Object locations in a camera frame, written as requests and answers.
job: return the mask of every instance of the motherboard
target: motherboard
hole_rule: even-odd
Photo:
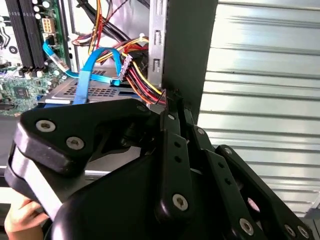
[[[67,76],[47,58],[43,42],[66,58],[56,0],[0,0],[0,115],[19,116]]]

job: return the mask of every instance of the silver sheet metal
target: silver sheet metal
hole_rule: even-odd
[[[221,0],[198,125],[299,216],[320,203],[320,2]]]

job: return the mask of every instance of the metal frame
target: metal frame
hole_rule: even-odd
[[[168,2],[162,87],[179,89],[198,121],[218,0]]]
[[[150,1],[148,81],[161,87],[165,54],[168,0]]]

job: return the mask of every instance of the bolt head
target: bolt head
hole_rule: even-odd
[[[35,127],[43,133],[50,133],[56,129],[56,125],[49,120],[39,120],[36,122]]]
[[[185,211],[188,209],[188,201],[181,194],[175,194],[172,197],[173,204],[181,211]]]
[[[66,140],[66,145],[73,150],[83,149],[85,146],[84,141],[81,138],[76,136],[71,136]]]

